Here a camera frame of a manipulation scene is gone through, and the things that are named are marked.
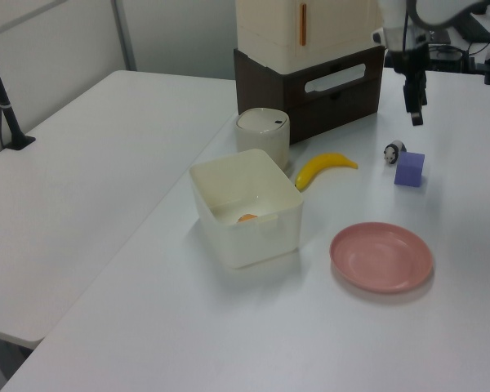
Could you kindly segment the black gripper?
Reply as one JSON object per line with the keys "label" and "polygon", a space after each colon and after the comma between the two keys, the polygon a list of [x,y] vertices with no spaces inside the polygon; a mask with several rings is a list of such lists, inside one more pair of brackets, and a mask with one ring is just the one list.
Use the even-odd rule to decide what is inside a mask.
{"label": "black gripper", "polygon": [[395,73],[405,77],[404,102],[413,126],[423,124],[422,107],[427,105],[426,76],[423,74],[429,66],[430,48],[428,44],[406,51],[388,51],[385,55],[385,67],[392,68]]}

